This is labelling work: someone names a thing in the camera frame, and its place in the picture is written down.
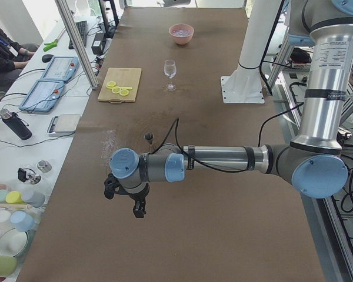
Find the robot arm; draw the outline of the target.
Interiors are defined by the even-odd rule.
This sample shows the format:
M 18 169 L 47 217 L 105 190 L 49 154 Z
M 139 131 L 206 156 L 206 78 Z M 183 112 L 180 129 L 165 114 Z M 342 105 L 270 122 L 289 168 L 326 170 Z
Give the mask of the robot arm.
M 337 132 L 353 60 L 353 1 L 292 1 L 291 29 L 310 37 L 314 53 L 298 133 L 281 127 L 282 144 L 255 147 L 181 146 L 162 142 L 139 154 L 116 150 L 104 186 L 107 199 L 116 194 L 134 201 L 137 218 L 146 214 L 152 182 L 180 182 L 187 170 L 206 167 L 224 173 L 260 171 L 288 182 L 298 193 L 324 199 L 339 192 L 348 179 Z

